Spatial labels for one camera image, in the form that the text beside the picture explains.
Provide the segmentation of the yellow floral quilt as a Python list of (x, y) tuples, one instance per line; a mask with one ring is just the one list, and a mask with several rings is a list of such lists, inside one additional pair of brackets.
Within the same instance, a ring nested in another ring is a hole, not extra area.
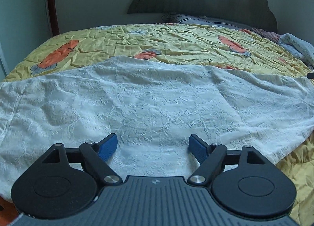
[[(136, 24), (100, 26), (50, 38), (28, 54), (1, 83), (84, 68), (113, 57), (292, 78), (307, 78), (310, 73), (310, 69), (291, 53), (246, 29)], [(274, 164), (297, 189), (291, 217), (300, 225), (313, 224), (313, 131)]]

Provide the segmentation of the light blue folded cloth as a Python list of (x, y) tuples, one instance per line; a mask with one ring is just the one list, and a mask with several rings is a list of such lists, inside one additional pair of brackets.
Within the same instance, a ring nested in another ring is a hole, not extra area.
[(290, 52), (293, 57), (301, 60), (306, 65), (313, 66), (313, 45), (286, 33), (279, 38), (278, 45)]

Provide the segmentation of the white embossed pants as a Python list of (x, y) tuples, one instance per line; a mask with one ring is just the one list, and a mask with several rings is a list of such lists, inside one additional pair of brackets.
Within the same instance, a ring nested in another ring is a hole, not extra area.
[(305, 77), (168, 65), (125, 56), (1, 83), (1, 196), (54, 143), (78, 147), (118, 137), (121, 176), (189, 176), (196, 134), (229, 149), (254, 146), (279, 162), (313, 131)]

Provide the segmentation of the glass wardrobe sliding door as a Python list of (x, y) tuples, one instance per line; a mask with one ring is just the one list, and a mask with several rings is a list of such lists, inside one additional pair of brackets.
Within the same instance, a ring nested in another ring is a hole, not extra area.
[(4, 75), (51, 36), (46, 0), (1, 0), (1, 72)]

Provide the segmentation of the pink patterned cloth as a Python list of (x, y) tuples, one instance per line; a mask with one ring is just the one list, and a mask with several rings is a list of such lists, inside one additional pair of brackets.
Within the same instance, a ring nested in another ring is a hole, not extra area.
[(282, 37), (280, 34), (277, 34), (275, 32), (267, 32), (267, 31), (265, 31), (263, 29), (259, 29), (259, 28), (252, 28), (252, 30), (255, 33), (261, 35), (264, 38), (269, 39), (270, 41), (272, 41), (272, 42), (274, 42), (276, 44), (279, 43), (279, 39)]

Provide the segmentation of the grey striped pillow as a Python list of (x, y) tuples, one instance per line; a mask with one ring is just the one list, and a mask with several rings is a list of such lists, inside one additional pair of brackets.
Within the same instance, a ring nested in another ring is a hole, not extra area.
[(252, 27), (236, 23), (234, 21), (209, 18), (209, 17), (195, 17), (192, 15), (185, 14), (165, 14), (162, 16), (162, 20), (166, 23), (177, 23), (177, 24), (197, 24), (197, 25), (212, 25), (212, 26), (221, 26), (224, 28), (230, 28), (235, 30), (247, 29), (252, 30)]

